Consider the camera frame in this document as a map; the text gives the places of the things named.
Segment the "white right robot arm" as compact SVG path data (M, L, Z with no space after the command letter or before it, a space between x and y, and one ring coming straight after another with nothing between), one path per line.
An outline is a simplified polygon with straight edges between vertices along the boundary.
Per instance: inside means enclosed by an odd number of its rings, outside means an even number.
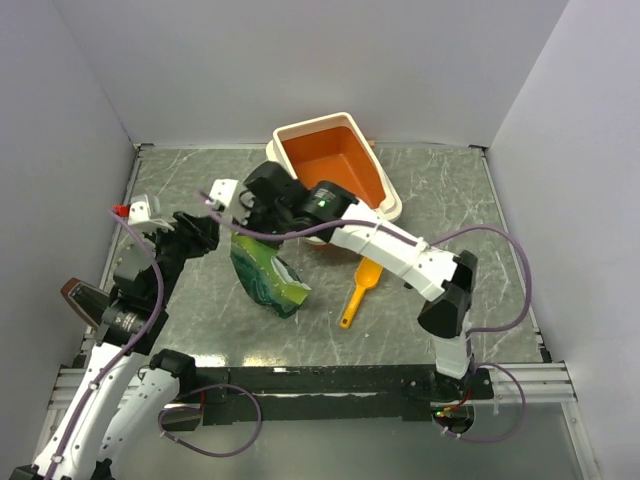
M472 383L472 353L465 324L472 304L477 257L438 249L380 217L363 200L327 180L306 188L280 164L264 162L240 187L248 229L306 237L363 256L400 278L424 300L417 321L432 340L441 394L458 398Z

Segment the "green cat litter bag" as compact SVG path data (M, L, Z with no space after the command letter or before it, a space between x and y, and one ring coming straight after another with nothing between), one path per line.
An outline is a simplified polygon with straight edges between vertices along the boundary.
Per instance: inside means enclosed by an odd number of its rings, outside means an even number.
M252 237L231 235L230 260L249 298L280 318L294 315L311 293L277 249Z

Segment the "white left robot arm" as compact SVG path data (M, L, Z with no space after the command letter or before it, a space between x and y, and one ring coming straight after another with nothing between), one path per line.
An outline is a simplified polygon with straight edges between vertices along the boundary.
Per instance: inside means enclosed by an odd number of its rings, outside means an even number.
M131 217L118 221L135 242L123 253L111 292L91 302L77 284L64 288L76 311L100 317L84 377L51 439L32 463L13 470L14 479L114 479L126 449L165 405L196 393L193 357L151 350L186 261L217 248L219 227L185 212L151 223L148 233Z

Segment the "yellow plastic litter scoop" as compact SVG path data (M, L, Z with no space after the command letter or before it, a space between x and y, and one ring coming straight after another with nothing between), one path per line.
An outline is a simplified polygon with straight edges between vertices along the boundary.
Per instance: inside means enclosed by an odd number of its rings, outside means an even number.
M377 286L383 270L384 268L376 262L366 257L361 259L354 274L354 292L339 323L342 329L351 327L365 294Z

